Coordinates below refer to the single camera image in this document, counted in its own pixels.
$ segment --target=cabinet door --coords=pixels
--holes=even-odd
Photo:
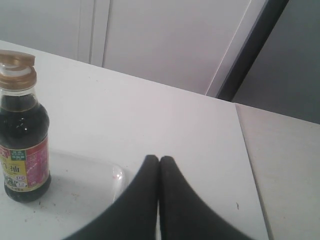
[[[206,94],[219,89],[265,0],[114,0],[103,67]]]
[[[86,63],[99,49],[102,58],[110,1],[103,1],[95,22],[96,2],[100,0],[1,0],[0,40]]]

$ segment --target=bottle cap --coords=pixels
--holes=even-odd
[[[18,51],[0,50],[0,88],[22,91],[37,82],[35,56]]]

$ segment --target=glass bottle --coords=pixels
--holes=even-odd
[[[49,188],[46,109],[34,86],[35,56],[0,50],[0,160],[4,189],[13,200],[32,202]]]

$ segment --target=table surface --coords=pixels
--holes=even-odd
[[[320,236],[320,125],[236,105],[275,240]]]
[[[173,156],[208,206],[250,237],[268,239],[233,103],[3,41],[0,48],[36,56],[52,149],[114,162],[131,177],[145,155]],[[0,205],[6,230],[11,207]],[[23,205],[14,207],[23,212]],[[49,236],[50,228],[32,220],[19,227]]]

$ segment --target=plastic tray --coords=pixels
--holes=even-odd
[[[15,202],[0,187],[1,239],[63,239],[99,216],[127,186],[124,171],[107,161],[50,150],[49,164],[52,182],[37,201]]]

